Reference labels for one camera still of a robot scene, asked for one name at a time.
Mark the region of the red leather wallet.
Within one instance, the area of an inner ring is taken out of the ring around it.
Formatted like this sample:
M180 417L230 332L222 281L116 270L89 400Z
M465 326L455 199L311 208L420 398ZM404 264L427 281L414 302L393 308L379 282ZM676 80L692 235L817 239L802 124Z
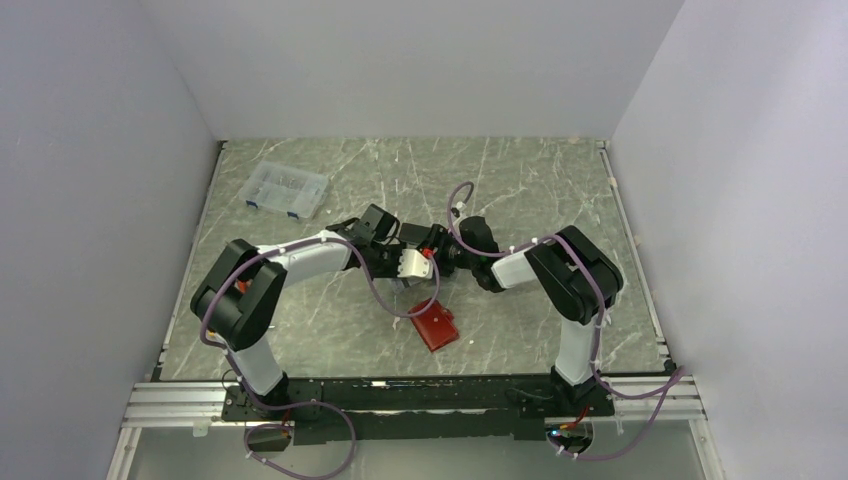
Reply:
M429 301L408 310L411 322L418 332L421 340L431 353L453 343L460 338L460 333L454 324L453 313L435 301L427 307Z

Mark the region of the white magnetic stripe card stack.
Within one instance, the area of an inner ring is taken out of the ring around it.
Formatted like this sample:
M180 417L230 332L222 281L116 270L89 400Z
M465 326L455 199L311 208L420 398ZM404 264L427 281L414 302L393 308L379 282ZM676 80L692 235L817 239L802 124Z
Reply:
M394 278L389 280L389 285L394 294L401 294L402 292L416 286L418 281L415 279L407 279L407 278Z

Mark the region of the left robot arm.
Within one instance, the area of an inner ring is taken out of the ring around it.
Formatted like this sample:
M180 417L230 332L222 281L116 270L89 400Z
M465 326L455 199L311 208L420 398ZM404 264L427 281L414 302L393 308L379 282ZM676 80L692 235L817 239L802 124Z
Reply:
M399 220L371 204L360 217L304 239L256 246L229 242L192 296L202 343L221 349L249 389L248 407L264 420L287 406L289 378L267 338L283 290L324 274L359 269L369 280L393 278L403 250Z

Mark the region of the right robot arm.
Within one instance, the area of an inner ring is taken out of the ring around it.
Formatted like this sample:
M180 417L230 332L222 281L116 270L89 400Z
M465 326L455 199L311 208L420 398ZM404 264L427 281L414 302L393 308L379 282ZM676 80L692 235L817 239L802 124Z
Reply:
M602 323L624 281L618 267L575 226L522 249L500 251L480 216L461 221L458 234L435 225L421 244L434 254L445 275L471 272L478 286L501 293L523 284L539 285L560 315L560 345L552 367L551 401L574 415L598 389L596 374Z

